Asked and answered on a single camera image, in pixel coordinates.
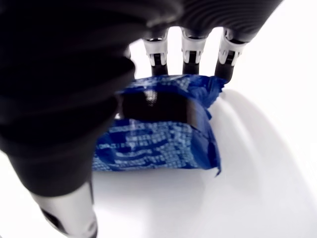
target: black rubber covering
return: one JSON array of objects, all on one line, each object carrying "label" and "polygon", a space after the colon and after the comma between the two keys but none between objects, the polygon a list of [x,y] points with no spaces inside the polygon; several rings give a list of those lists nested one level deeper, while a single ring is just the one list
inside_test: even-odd
[{"label": "black rubber covering", "polygon": [[[117,110],[112,95],[134,78],[134,65],[124,57],[130,43],[159,25],[195,33],[223,26],[246,42],[280,2],[2,1],[1,150],[32,193],[74,191],[90,179],[95,141]],[[231,78],[227,68],[220,65],[216,73]]]},{"label": "black rubber covering", "polygon": [[167,64],[165,65],[155,65],[151,66],[152,68],[152,76],[160,76],[160,75],[167,75],[168,74],[168,69],[167,69]]},{"label": "black rubber covering", "polygon": [[184,14],[179,26],[205,35],[222,26],[234,38],[250,41],[282,0],[183,0]]},{"label": "black rubber covering", "polygon": [[228,83],[232,78],[233,69],[234,66],[231,66],[230,64],[221,64],[218,60],[214,75],[225,79],[226,83]]},{"label": "black rubber covering", "polygon": [[183,74],[199,74],[199,63],[183,62]]}]

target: white backdrop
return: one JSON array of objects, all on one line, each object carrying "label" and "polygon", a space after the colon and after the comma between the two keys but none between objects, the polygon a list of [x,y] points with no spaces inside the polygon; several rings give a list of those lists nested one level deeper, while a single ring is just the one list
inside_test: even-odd
[{"label": "white backdrop", "polygon": [[[99,237],[317,237],[313,4],[284,1],[247,45],[212,106],[223,173],[95,173]],[[214,29],[207,40],[203,75],[213,75],[220,33]],[[180,74],[179,28],[170,29],[168,43],[169,74]],[[136,77],[150,76],[142,42],[132,44],[131,53]],[[44,220],[1,152],[0,235],[64,237]]]}]

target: prosthetic hand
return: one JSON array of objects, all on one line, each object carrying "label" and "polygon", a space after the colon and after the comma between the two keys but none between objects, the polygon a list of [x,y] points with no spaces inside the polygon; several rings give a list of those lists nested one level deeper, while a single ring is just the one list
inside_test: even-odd
[{"label": "prosthetic hand", "polygon": [[281,0],[15,0],[2,2],[0,148],[48,222],[97,237],[91,165],[134,78],[128,45],[144,39],[167,74],[167,30],[183,29],[183,73],[199,72],[206,38],[224,27],[215,75],[229,81],[244,46]]}]

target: blue wrapper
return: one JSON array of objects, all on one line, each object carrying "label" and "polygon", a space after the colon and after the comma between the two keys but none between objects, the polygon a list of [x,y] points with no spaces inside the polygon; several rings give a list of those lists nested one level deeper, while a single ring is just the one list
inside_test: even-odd
[{"label": "blue wrapper", "polygon": [[200,75],[165,75],[133,81],[119,94],[154,91],[182,95],[194,105],[196,124],[115,119],[97,140],[93,171],[217,167],[220,173],[220,155],[208,108],[224,84],[223,79]]}]

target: crumpled blue packet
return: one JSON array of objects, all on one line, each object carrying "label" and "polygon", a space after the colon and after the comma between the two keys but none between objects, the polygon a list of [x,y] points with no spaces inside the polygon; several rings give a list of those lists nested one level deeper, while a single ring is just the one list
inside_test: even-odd
[{"label": "crumpled blue packet", "polygon": [[208,112],[225,81],[200,75],[164,75],[134,80],[119,95],[164,92],[186,97],[194,123],[115,119],[97,140],[93,171],[130,171],[161,167],[221,171],[218,146]]}]

